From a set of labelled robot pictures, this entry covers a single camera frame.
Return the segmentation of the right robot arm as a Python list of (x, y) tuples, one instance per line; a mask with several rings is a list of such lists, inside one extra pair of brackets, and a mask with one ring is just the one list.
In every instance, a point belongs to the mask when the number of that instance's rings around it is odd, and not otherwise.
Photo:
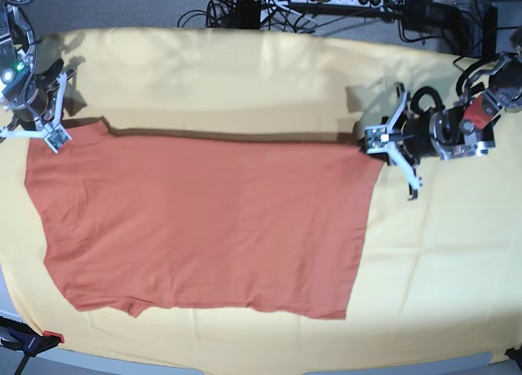
[(37, 73), (38, 43), (22, 10), (37, 0), (1, 0), (1, 109), (11, 121), (1, 128), (1, 140), (41, 139), (53, 152), (71, 139), (62, 125), (64, 94), (74, 68), (56, 60)]

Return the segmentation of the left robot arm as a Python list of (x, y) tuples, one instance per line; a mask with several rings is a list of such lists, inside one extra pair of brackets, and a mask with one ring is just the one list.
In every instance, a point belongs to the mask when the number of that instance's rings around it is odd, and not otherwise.
[(416, 169), (423, 158), (483, 156), (494, 147), (493, 128), (501, 112), (521, 110), (521, 28), (510, 41), (514, 53), (477, 60), (462, 71), (456, 83), (458, 101), (451, 108), (430, 86), (413, 95), (403, 84), (396, 86), (404, 103), (392, 117), (383, 118), (388, 131), (381, 140), (388, 162), (404, 173), (411, 200), (422, 186)]

